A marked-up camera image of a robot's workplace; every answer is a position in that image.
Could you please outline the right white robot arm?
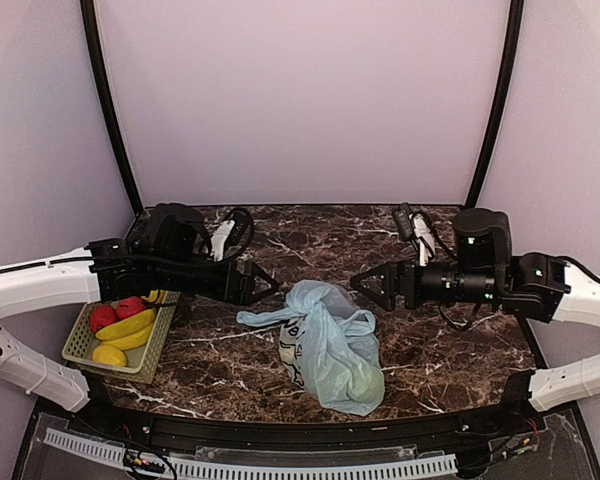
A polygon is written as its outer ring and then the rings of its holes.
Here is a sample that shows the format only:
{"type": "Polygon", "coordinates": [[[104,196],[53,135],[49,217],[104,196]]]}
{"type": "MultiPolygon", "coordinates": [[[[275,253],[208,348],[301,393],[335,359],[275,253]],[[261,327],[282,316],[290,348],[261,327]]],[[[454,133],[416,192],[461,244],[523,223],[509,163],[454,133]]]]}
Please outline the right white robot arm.
{"type": "MultiPolygon", "coordinates": [[[[403,297],[406,308],[490,305],[507,315],[600,328],[600,277],[575,259],[512,253],[505,213],[469,208],[451,222],[455,251],[448,262],[387,262],[353,276],[351,287],[386,311],[403,297]]],[[[507,379],[502,403],[490,413],[501,434],[537,412],[600,394],[600,354],[567,365],[518,372],[507,379]]]]}

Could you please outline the light blue plastic bag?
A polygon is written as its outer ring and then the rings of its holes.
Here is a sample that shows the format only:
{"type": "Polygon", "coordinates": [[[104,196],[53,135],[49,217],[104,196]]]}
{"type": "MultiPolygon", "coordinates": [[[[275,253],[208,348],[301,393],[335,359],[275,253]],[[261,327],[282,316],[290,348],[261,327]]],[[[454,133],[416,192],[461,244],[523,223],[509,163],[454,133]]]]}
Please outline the light blue plastic bag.
{"type": "Polygon", "coordinates": [[[282,309],[241,311],[236,320],[250,327],[280,326],[278,351],[290,380],[322,407],[367,416],[382,403],[368,409],[347,396],[353,375],[382,368],[376,317],[342,287],[303,280],[287,293],[282,309]]]}

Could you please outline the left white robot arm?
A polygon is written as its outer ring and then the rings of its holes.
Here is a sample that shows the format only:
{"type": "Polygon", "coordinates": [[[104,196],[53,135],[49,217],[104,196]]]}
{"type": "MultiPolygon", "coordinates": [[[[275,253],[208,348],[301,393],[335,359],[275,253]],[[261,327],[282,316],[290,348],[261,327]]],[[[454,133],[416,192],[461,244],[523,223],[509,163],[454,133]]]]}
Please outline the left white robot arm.
{"type": "MultiPolygon", "coordinates": [[[[124,239],[0,267],[0,320],[51,307],[117,301],[166,290],[251,306],[279,289],[257,264],[240,263],[255,234],[251,213],[231,209],[215,232],[192,206],[161,203],[124,239]]],[[[81,417],[100,436],[121,427],[120,412],[78,370],[61,365],[0,326],[0,379],[81,417]]]]}

